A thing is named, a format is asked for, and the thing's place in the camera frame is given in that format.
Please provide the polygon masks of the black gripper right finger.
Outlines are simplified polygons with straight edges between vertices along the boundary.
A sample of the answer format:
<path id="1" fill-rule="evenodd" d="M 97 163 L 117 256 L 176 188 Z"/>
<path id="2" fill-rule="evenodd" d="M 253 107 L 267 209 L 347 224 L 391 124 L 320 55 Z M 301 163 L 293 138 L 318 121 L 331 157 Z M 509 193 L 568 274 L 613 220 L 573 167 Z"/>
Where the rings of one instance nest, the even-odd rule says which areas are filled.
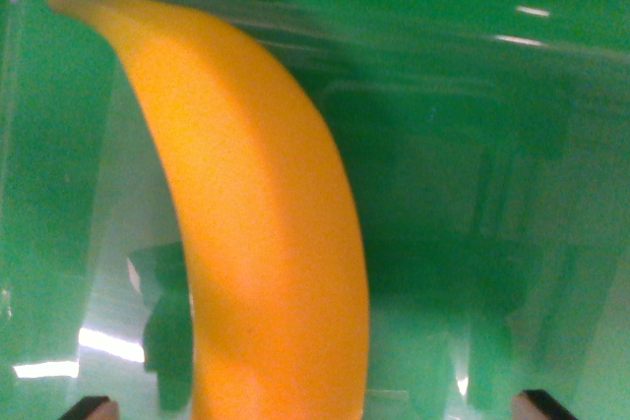
<path id="1" fill-rule="evenodd" d="M 512 420 L 577 420 L 546 390 L 522 390 L 511 400 Z"/>

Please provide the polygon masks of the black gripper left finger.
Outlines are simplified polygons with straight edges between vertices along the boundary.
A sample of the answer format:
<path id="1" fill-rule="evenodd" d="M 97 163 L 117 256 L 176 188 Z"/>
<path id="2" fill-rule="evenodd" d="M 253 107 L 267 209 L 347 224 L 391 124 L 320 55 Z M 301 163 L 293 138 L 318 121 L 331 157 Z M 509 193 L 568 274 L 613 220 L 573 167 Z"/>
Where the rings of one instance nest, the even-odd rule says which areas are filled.
<path id="1" fill-rule="evenodd" d="M 116 401 L 105 395 L 91 395 L 81 398 L 60 420 L 119 420 L 120 411 Z"/>

